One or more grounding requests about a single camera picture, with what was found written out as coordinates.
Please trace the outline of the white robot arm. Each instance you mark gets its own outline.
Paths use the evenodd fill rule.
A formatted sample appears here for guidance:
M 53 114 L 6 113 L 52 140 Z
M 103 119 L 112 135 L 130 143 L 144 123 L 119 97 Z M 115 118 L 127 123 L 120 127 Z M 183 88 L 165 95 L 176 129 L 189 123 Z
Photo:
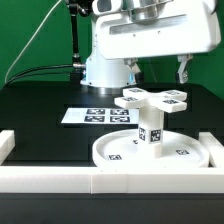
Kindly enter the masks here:
M 188 81 L 195 53 L 221 41 L 217 0 L 94 0 L 92 52 L 81 84 L 100 94 L 135 85 L 140 58 L 178 57 L 177 80 Z

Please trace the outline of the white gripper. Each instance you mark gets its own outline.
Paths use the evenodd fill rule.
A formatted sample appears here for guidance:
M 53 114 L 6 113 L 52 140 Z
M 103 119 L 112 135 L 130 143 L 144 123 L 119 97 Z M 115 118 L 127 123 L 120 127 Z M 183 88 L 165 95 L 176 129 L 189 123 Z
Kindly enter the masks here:
M 136 58 L 178 55 L 176 80 L 184 84 L 192 54 L 221 41 L 214 3 L 96 3 L 94 14 L 101 54 L 125 59 L 131 83 L 144 82 Z

